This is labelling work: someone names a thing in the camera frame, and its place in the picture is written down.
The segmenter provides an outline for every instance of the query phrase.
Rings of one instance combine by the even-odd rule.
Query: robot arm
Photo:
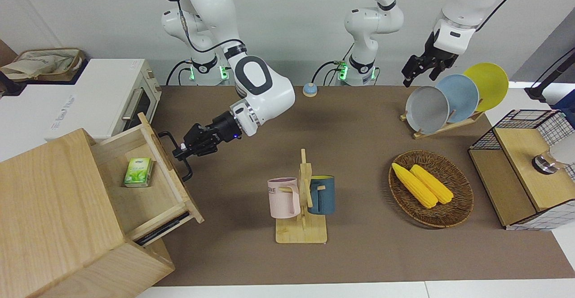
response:
[[[403,26],[403,12],[396,0],[375,0],[378,7],[353,9],[345,16],[345,29],[353,36],[345,83],[365,85],[372,76],[378,43],[373,34],[397,32]]]
[[[433,69],[432,80],[451,68],[463,54],[477,27],[483,22],[497,0],[446,0],[439,19],[425,43],[421,56],[412,55],[401,71],[404,85],[409,87],[419,74]]]
[[[181,147],[174,151],[179,160],[190,155],[214,153],[220,142],[240,138],[242,133],[254,135],[259,126],[282,114],[295,101],[289,79],[275,72],[261,58],[246,54],[247,48],[239,39],[232,0],[181,0],[181,5],[183,9],[191,8],[199,15],[201,22],[218,42],[217,45],[221,46],[234,70],[236,91],[242,99],[231,105],[229,111],[214,118],[212,124],[205,127],[195,124],[184,137]],[[191,23],[181,15],[187,39],[187,29]]]
[[[212,39],[205,35],[208,28],[197,14],[182,11],[187,23],[190,23],[189,38],[195,48],[205,50],[214,45]],[[178,8],[170,9],[162,14],[162,26],[170,35],[178,38],[186,44],[190,51],[191,70],[198,85],[219,85],[223,78],[221,68],[227,63],[220,64],[220,58],[215,51],[200,53],[194,50],[181,27],[180,13]]]

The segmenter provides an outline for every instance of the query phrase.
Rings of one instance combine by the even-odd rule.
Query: wooden mug holder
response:
[[[275,241],[277,243],[327,242],[325,215],[316,215],[308,212],[308,208],[314,206],[310,192],[311,180],[312,164],[306,161],[305,149],[301,149],[300,175],[298,179],[301,212],[293,218],[275,220]]]

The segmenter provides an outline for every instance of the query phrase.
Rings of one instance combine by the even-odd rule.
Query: corn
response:
[[[431,173],[427,172],[419,165],[414,165],[411,167],[411,173],[417,177],[424,185],[426,185],[429,190],[437,197],[439,202],[442,204],[447,204],[453,199],[453,193],[446,186],[437,180]]]
[[[392,163],[392,167],[401,183],[425,208],[432,208],[437,205],[437,197],[415,175],[397,163]]]

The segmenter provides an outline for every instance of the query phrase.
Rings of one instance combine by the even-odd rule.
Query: brown tabletop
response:
[[[255,136],[191,157],[194,176],[186,184],[205,222],[164,237],[176,271],[158,285],[574,277],[551,232],[501,227],[467,153],[489,129],[487,119],[413,140],[398,119],[413,90],[329,87],[306,98],[296,87],[296,104]],[[152,125],[181,140],[194,123],[209,124],[237,99],[234,87],[166,87]],[[325,245],[275,243],[266,181],[296,177],[300,148],[315,174],[335,175],[337,209],[327,216]],[[396,210],[388,170],[412,149],[444,155],[465,173],[475,195],[465,223],[429,230]]]

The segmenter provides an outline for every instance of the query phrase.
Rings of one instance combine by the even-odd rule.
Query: black cable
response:
[[[190,68],[183,68],[180,70],[180,72],[178,73],[178,85],[181,85],[181,79],[180,79],[181,77],[180,76],[181,76],[182,71],[191,71],[191,69]]]
[[[495,7],[495,9],[491,12],[491,14],[489,14],[489,16],[487,16],[487,18],[483,21],[483,23],[481,23],[481,25],[479,27],[477,27],[477,29],[475,30],[476,32],[479,32],[481,30],[481,28],[483,28],[483,26],[485,26],[485,24],[489,21],[489,19],[491,18],[491,16],[493,16],[497,10],[499,9],[499,7],[503,6],[503,4],[508,1],[508,0],[503,0],[501,1],[501,3],[499,3],[499,5],[497,5],[497,7]]]
[[[180,65],[182,65],[182,64],[184,64],[184,63],[188,63],[187,61],[188,61],[188,60],[179,61],[178,64],[176,64],[176,65],[174,66],[174,68],[172,68],[172,71],[170,71],[170,74],[168,75],[168,79],[166,79],[166,85],[168,85],[168,84],[170,83],[170,79],[171,79],[172,75],[174,74],[174,71],[176,71],[176,69],[177,69]]]
[[[338,64],[338,63],[339,63],[339,62],[337,62],[337,61],[329,61],[329,62],[326,62],[326,63],[320,65],[320,67],[316,70],[316,73],[314,73],[314,77],[312,77],[312,83],[314,83],[314,81],[315,81],[315,79],[316,79],[316,76],[318,75],[318,73],[319,73],[323,68],[325,68],[326,66],[328,66],[328,65],[330,65],[330,64]]]
[[[341,58],[342,61],[345,61],[345,57],[347,57],[347,55],[351,52],[351,49],[353,48],[354,44],[355,44],[355,42],[353,42],[351,44],[351,46],[349,47],[349,49],[347,50],[345,55]],[[327,85],[331,85],[331,82],[333,81],[333,77],[335,77],[335,75],[336,75],[336,73],[334,72],[333,75],[331,75],[331,79],[329,79],[329,83]]]
[[[190,40],[190,35],[189,35],[189,32],[187,31],[187,24],[185,24],[185,20],[186,20],[186,19],[185,19],[185,17],[183,16],[183,10],[181,9],[181,5],[180,5],[179,1],[178,1],[178,9],[179,9],[179,12],[180,12],[180,20],[183,19],[183,22],[181,23],[181,26],[183,27],[183,30],[184,30],[184,32],[185,32],[185,34],[186,34],[187,41],[190,43],[191,48],[193,48],[196,52],[200,52],[200,53],[210,52],[211,50],[214,50],[214,49],[217,48],[218,46],[222,46],[223,44],[226,44],[226,43],[229,43],[229,42],[238,42],[238,43],[240,43],[240,44],[245,44],[242,40],[238,40],[237,38],[230,38],[229,40],[225,40],[225,41],[223,41],[223,42],[220,42],[220,43],[218,43],[218,44],[212,46],[211,48],[209,48],[209,49],[207,49],[207,50],[198,50],[198,49],[194,46],[194,44],[191,42],[191,40]]]
[[[339,70],[338,68],[335,68],[335,69],[331,69],[327,73],[325,73],[323,85],[325,85],[325,82],[327,81],[327,76],[329,75],[329,73],[333,71],[333,74],[335,75],[335,71],[338,71],[338,70]]]
[[[566,57],[567,55],[569,55],[569,54],[570,54],[571,52],[573,52],[574,50],[575,50],[575,48],[572,48],[571,50],[567,51],[566,54],[563,54],[563,56],[561,56],[561,57],[558,58],[555,62],[553,62],[553,64],[550,65],[550,66],[547,68],[547,70],[545,70],[545,72],[542,73],[542,74],[540,75],[540,77],[537,78],[537,80],[533,83],[533,85],[531,85],[531,87],[533,88],[534,85],[545,75],[545,73],[548,73],[548,71],[551,70],[551,68],[554,67],[555,64],[557,64],[557,62],[563,60],[564,57]]]

